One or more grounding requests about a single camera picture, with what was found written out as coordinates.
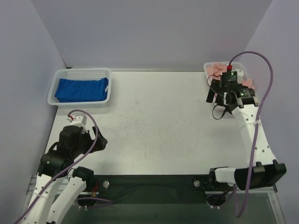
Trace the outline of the pink towel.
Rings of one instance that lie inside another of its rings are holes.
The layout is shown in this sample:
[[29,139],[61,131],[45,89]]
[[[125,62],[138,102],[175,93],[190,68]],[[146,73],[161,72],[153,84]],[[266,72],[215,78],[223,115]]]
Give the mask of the pink towel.
[[[212,79],[219,80],[220,77],[218,77],[218,76],[222,72],[227,71],[227,65],[228,65],[228,62],[205,63],[204,64],[204,72],[206,74],[206,77],[209,78],[208,84],[211,84]],[[253,80],[248,77],[247,72],[241,63],[233,62],[232,67],[233,67],[233,69],[241,71],[241,73],[238,74],[238,83],[241,83],[243,86],[246,86],[248,88],[255,89],[255,87],[253,85]]]

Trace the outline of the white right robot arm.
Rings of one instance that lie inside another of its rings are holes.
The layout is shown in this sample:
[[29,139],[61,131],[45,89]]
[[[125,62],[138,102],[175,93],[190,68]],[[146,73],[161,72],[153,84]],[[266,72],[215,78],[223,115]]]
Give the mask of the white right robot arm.
[[286,166],[277,161],[267,141],[260,119],[262,104],[255,91],[238,83],[222,85],[221,80],[213,79],[206,101],[223,106],[233,115],[247,156],[244,168],[215,168],[215,181],[236,185],[240,190],[275,185],[286,173]]

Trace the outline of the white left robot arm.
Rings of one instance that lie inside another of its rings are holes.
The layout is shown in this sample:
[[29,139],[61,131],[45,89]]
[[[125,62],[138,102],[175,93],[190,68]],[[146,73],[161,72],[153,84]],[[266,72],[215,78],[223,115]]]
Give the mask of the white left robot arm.
[[17,224],[59,224],[81,192],[93,188],[94,171],[85,167],[74,168],[93,152],[107,145],[91,114],[77,109],[67,114],[65,126],[41,159],[33,195]]

